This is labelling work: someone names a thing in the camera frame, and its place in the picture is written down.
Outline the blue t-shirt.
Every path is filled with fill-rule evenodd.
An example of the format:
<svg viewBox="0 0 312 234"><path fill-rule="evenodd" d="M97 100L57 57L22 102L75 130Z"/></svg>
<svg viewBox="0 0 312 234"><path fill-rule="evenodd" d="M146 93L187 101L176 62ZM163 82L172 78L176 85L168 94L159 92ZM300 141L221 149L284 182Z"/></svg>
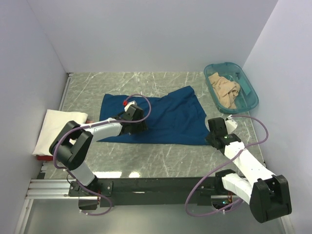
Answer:
<svg viewBox="0 0 312 234"><path fill-rule="evenodd" d="M148 115L145 120L148 129L138 134L108 137L105 142L207 145L206 114L191 86L163 97L132 97L130 100Z"/></svg>

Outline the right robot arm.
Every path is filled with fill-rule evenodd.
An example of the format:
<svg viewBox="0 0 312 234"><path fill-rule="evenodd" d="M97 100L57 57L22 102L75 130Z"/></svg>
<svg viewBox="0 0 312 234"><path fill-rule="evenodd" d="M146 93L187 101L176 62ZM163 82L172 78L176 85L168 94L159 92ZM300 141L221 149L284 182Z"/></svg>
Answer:
<svg viewBox="0 0 312 234"><path fill-rule="evenodd" d="M283 175L275 175L263 166L241 139L228 128L232 119L216 117L208 120L207 142L226 156L241 171L224 170L215 174L214 190L227 191L245 201L254 218L264 223L292 213L289 184Z"/></svg>

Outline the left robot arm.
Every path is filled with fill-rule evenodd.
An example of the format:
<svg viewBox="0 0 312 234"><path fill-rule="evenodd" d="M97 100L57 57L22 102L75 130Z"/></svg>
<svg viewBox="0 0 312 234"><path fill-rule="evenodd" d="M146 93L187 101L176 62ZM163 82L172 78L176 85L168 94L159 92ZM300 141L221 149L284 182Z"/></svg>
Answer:
<svg viewBox="0 0 312 234"><path fill-rule="evenodd" d="M50 145L49 153L80 182L80 190L91 196L101 192L101 185L85 163L90 145L109 137L132 135L145 130L144 111L135 101L131 101L123 112L104 121L93 124L78 124L73 120L67 122Z"/></svg>

